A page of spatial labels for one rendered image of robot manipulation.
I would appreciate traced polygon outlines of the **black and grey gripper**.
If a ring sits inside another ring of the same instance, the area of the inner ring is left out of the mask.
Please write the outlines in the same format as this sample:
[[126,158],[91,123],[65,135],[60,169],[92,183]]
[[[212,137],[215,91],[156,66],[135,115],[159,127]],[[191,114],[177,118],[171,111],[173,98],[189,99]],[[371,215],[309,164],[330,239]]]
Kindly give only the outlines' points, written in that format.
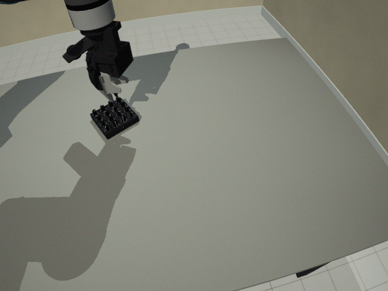
[[112,21],[96,30],[80,31],[94,42],[94,46],[87,50],[85,59],[90,81],[111,102],[114,100],[110,93],[116,97],[121,93],[118,84],[129,82],[123,73],[133,61],[130,42],[120,42],[120,28],[120,21]]

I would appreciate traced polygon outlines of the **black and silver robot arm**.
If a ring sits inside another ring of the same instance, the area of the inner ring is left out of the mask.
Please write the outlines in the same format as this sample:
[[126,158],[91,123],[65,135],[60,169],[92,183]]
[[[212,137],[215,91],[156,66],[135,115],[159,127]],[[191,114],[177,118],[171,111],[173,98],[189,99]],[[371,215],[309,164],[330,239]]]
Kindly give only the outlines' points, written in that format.
[[[0,0],[0,4],[15,4],[28,0]],[[77,30],[96,30],[110,24],[115,19],[112,0],[64,0],[73,27]],[[63,58],[71,63],[94,46],[89,36],[67,48]]]

